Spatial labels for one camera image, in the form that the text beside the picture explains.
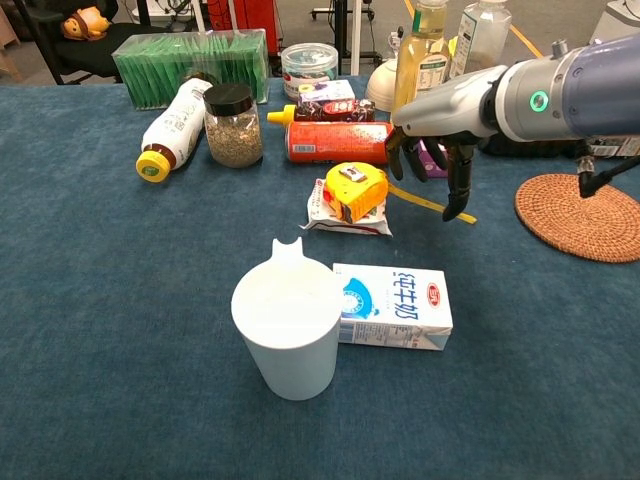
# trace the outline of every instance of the yellow bottle cap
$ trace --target yellow bottle cap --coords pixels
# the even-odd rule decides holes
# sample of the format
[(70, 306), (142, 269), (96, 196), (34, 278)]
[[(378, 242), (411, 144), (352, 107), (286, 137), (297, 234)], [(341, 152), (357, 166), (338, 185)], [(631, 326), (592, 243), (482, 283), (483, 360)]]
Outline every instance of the yellow bottle cap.
[(267, 113), (267, 122), (280, 123), (285, 127), (290, 123), (293, 123), (296, 114), (295, 105), (285, 105), (281, 112), (269, 112)]
[(171, 164), (161, 153), (147, 150), (138, 157), (136, 170), (145, 180), (158, 183), (167, 178)]

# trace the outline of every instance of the woven placemat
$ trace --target woven placemat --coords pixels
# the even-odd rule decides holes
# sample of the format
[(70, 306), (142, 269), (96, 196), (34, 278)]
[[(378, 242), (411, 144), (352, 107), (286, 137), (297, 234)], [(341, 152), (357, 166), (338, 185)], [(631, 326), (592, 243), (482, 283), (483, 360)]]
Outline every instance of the woven placemat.
[(609, 185), (580, 198), (576, 175), (540, 175), (520, 186), (515, 208), (529, 230), (558, 250), (608, 263), (640, 259), (640, 204)]

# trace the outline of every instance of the white bottle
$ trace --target white bottle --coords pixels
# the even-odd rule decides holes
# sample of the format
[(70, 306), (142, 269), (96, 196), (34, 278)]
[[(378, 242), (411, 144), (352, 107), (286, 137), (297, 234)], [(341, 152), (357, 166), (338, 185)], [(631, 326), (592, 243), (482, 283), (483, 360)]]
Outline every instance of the white bottle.
[(192, 78), (178, 89), (171, 105), (142, 136), (142, 154), (136, 170), (142, 178), (158, 183), (189, 158), (204, 124), (202, 95), (209, 82)]
[(464, 9), (450, 77), (498, 65), (511, 26), (506, 0), (481, 0)]

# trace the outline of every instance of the food wrapper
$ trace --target food wrapper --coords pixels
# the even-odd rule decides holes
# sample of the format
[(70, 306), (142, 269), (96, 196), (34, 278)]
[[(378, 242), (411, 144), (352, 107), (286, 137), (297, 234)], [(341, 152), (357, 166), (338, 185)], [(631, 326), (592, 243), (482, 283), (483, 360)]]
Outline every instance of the food wrapper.
[(389, 235), (392, 236), (385, 215), (386, 201), (371, 210), (364, 218), (356, 223), (347, 223), (338, 220), (333, 210), (325, 202), (322, 192), (324, 180), (318, 178), (307, 202), (309, 223), (300, 226), (305, 230), (333, 230), (344, 233), (359, 233), (363, 235)]

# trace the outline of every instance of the black chair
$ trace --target black chair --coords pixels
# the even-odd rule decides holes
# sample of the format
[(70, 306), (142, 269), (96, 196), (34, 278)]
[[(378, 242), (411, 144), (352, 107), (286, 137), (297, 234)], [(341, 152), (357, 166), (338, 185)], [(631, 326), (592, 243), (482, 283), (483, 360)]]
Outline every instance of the black chair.
[[(76, 10), (96, 6), (111, 21), (118, 11), (117, 0), (15, 0), (49, 71), (58, 85), (79, 84), (92, 75), (121, 79), (111, 54), (131, 35), (163, 33), (159, 27), (135, 23), (113, 23), (106, 37), (96, 41), (75, 41), (63, 37), (60, 25)], [(88, 72), (65, 82), (62, 75)]]

